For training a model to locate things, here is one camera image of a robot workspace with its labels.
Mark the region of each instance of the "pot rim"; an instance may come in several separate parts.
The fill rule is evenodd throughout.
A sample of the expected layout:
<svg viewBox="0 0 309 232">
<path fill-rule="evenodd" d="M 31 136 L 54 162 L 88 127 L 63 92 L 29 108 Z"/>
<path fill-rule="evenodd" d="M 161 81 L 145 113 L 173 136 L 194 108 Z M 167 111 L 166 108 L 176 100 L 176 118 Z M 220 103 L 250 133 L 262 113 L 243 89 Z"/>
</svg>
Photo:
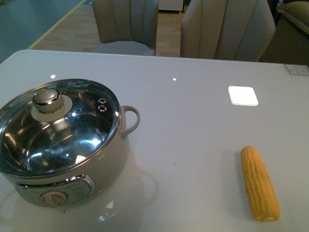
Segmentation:
<svg viewBox="0 0 309 232">
<path fill-rule="evenodd" d="M 123 120 L 122 119 L 122 107 L 120 106 L 120 103 L 116 97 L 116 95 L 108 88 L 106 87 L 105 85 L 99 83 L 99 82 L 96 82 L 96 81 L 92 81 L 92 80 L 89 80 L 89 79 L 82 79 L 82 78 L 72 78 L 72 79 L 61 79 L 61 80 L 56 80 L 56 81 L 52 81 L 52 82 L 47 82 L 47 83 L 43 83 L 41 85 L 38 85 L 36 87 L 33 87 L 31 89 L 28 89 L 26 91 L 24 91 L 23 93 L 17 95 L 16 97 L 14 97 L 13 99 L 11 99 L 8 103 L 6 103 L 2 108 L 0 108 L 0 115 L 7 111 L 9 108 L 10 108 L 10 105 L 16 101 L 17 99 L 19 98 L 22 98 L 23 96 L 25 96 L 26 94 L 28 94 L 29 92 L 36 92 L 38 91 L 39 89 L 42 89 L 48 85 L 52 85 L 54 83 L 58 83 L 58 82 L 61 82 L 61 81 L 84 81 L 84 82 L 90 82 L 90 83 L 94 83 L 94 84 L 97 84 L 99 86 L 102 86 L 102 87 L 105 87 L 107 88 L 115 97 L 115 100 L 116 100 L 116 103 L 117 105 L 119 106 L 119 116 L 118 116 L 118 120 L 117 120 L 117 123 L 116 125 L 114 126 L 113 128 L 113 132 L 112 134 L 107 138 L 107 140 L 99 147 L 97 148 L 92 154 L 90 154 L 88 157 L 86 157 L 84 160 L 76 163 L 76 164 L 73 164 L 73 165 L 70 165 L 68 167 L 64 167 L 64 168 L 61 168 L 61 169 L 56 169 L 56 170 L 53 170 L 53 171 L 35 171 L 36 173 L 38 173 L 37 175 L 17 175 L 17 174 L 11 174 L 9 172 L 5 172 L 3 170 L 0 169 L 0 173 L 3 173 L 4 175 L 7 175 L 7 176 L 10 176 L 10 177 L 15 177 L 15 178 L 18 178 L 18 179 L 31 179 L 31 180 L 38 180 L 38 179 L 46 179 L 46 178 L 52 178 L 52 177 L 57 177 L 57 176 L 60 176 L 60 175 L 63 175 L 63 174 L 66 174 L 68 172 L 72 172 L 78 168 L 80 168 L 81 166 L 85 165 L 86 163 L 90 162 L 92 159 L 94 159 L 94 157 L 97 156 L 98 153 L 102 152 L 107 145 L 109 145 L 112 141 L 112 139 L 115 137 L 115 135 L 117 134 L 117 132 L 119 131 L 119 127 L 121 125 L 121 121 Z M 28 173 L 31 173 L 31 172 L 34 172 L 34 171 L 29 171 L 29 170 L 21 170 L 19 168 L 17 168 L 16 166 L 12 165 L 16 170 L 17 172 L 28 172 Z"/>
</svg>

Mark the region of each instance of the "glass lid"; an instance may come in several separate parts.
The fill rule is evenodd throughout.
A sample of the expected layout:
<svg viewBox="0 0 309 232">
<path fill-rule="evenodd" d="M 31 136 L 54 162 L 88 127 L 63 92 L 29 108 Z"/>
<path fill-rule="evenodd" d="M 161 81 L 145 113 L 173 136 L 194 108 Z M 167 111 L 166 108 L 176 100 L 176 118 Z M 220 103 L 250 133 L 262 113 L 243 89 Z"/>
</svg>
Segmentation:
<svg viewBox="0 0 309 232">
<path fill-rule="evenodd" d="M 22 177 L 62 172 L 85 162 L 114 135 L 116 96 L 82 79 L 47 83 L 0 110 L 0 171 Z"/>
</svg>

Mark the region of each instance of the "chair seat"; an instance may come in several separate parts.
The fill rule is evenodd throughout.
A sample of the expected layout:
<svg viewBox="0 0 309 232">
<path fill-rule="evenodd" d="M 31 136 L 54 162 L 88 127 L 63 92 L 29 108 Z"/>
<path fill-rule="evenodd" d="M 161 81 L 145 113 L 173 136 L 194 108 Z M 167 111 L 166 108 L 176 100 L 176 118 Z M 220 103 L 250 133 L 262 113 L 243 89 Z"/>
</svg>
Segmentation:
<svg viewBox="0 0 309 232">
<path fill-rule="evenodd" d="M 122 55 L 139 55 L 154 56 L 155 51 L 148 46 L 135 41 L 116 41 L 112 43 L 101 43 L 94 53 L 122 54 Z"/>
</svg>

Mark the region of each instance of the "yellow corn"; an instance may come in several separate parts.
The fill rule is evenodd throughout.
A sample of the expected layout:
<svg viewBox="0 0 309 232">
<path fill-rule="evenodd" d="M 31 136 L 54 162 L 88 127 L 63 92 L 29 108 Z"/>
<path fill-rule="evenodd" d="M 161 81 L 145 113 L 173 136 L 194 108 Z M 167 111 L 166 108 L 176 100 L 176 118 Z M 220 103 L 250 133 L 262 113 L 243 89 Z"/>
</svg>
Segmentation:
<svg viewBox="0 0 309 232">
<path fill-rule="evenodd" d="M 253 146 L 246 146 L 240 157 L 253 217 L 257 221 L 277 220 L 280 217 L 278 201 L 260 154 Z"/>
</svg>

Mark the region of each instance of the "wooden floor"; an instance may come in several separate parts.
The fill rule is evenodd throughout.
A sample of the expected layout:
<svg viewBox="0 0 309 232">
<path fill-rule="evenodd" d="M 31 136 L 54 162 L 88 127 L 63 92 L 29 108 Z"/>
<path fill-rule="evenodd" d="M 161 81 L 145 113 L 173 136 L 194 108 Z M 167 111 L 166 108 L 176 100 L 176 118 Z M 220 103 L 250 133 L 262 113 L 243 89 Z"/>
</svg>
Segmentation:
<svg viewBox="0 0 309 232">
<path fill-rule="evenodd" d="M 179 57 L 183 15 L 178 12 L 159 12 L 156 56 Z M 98 45 L 98 29 L 92 6 L 81 5 L 32 49 L 91 52 Z"/>
</svg>

